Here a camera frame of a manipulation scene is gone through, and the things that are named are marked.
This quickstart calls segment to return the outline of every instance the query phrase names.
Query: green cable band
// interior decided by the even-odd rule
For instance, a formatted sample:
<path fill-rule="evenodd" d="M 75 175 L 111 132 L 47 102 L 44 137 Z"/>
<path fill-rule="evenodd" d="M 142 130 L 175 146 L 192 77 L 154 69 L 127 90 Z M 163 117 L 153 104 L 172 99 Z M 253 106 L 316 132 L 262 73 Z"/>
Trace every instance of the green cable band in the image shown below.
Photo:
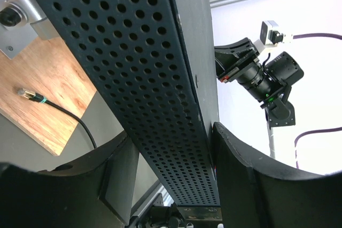
<path fill-rule="evenodd" d="M 41 101 L 40 101 L 40 104 L 43 104 L 43 103 L 45 103 L 45 102 L 46 102 L 46 100 L 47 100 L 47 98 L 44 96 L 43 100 L 41 100 Z"/>

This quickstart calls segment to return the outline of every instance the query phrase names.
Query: dark gray floor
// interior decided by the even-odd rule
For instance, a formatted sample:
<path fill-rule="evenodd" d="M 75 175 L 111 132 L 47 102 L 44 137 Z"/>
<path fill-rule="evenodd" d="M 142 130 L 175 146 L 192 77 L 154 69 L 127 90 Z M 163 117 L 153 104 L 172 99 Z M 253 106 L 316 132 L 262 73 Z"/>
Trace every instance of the dark gray floor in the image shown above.
<path fill-rule="evenodd" d="M 99 93 L 95 94 L 82 120 L 88 126 L 98 146 L 123 130 Z M 0 138 L 0 162 L 11 162 L 33 171 L 52 170 L 92 149 L 86 132 L 78 125 L 62 154 L 53 156 L 2 115 L 0 115 Z M 157 177 L 140 155 L 133 204 L 156 180 Z"/>

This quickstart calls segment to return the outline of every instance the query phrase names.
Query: wooden surface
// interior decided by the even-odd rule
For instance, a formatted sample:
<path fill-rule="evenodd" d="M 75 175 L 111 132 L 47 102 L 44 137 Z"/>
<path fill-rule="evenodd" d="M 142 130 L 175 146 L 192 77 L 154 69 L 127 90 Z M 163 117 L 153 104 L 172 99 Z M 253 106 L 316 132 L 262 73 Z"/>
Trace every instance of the wooden surface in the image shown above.
<path fill-rule="evenodd" d="M 0 113 L 51 154 L 60 155 L 77 122 L 46 104 L 19 97 L 19 88 L 39 92 L 81 117 L 95 87 L 61 38 L 37 38 L 13 60 L 0 52 Z"/>

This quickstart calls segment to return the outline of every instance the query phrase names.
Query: perforated metal panel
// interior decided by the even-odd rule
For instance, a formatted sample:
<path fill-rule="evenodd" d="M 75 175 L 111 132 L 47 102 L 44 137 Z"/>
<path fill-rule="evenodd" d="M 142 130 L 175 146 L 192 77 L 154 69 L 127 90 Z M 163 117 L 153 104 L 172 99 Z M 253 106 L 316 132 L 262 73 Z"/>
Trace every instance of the perforated metal panel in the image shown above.
<path fill-rule="evenodd" d="M 170 0 L 37 1 L 175 202 L 219 205 Z"/>

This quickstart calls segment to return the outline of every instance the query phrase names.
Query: white wall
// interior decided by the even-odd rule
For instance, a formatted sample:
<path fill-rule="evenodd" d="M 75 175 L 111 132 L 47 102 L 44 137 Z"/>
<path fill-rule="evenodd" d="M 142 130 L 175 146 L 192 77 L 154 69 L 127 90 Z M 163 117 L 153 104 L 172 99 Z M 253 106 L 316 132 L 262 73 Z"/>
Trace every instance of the white wall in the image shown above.
<path fill-rule="evenodd" d="M 212 9 L 215 45 L 259 37 L 262 20 L 275 20 L 294 34 L 342 34 L 341 0 L 249 0 Z M 277 159 L 291 166 L 294 139 L 307 130 L 342 127 L 342 42 L 315 38 L 296 40 L 288 52 L 305 75 L 292 89 L 289 101 L 296 109 L 295 127 L 275 129 Z M 217 85 L 221 122 L 236 136 L 269 154 L 264 111 L 237 83 Z M 342 132 L 313 135 L 299 141 L 300 167 L 317 173 L 342 169 Z"/>

